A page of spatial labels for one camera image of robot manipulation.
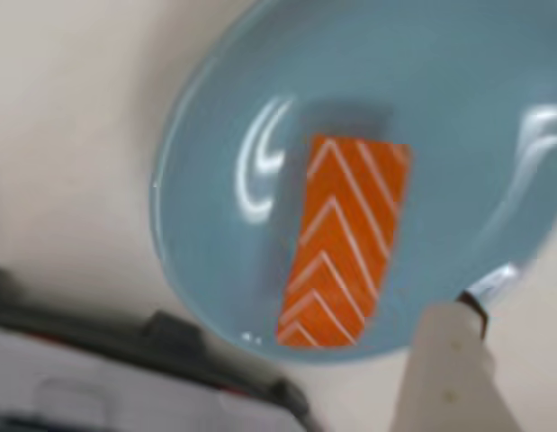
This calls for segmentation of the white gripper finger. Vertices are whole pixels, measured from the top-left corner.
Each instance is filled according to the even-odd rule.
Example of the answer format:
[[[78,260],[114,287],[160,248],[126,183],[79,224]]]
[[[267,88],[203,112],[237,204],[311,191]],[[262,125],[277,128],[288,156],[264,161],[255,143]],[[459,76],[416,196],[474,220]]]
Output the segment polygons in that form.
[[[430,306],[412,339],[392,431],[520,431],[494,380],[480,319],[465,304]]]

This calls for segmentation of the dark-tipped gripper finger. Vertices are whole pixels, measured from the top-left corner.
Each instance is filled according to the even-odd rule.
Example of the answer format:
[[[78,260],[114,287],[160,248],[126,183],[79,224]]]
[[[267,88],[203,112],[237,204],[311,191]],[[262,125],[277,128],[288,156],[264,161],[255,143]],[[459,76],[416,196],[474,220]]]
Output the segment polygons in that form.
[[[480,338],[485,338],[487,335],[488,325],[489,325],[489,315],[486,310],[481,306],[478,300],[469,292],[462,292],[457,301],[459,303],[465,304],[470,308],[480,319]]]

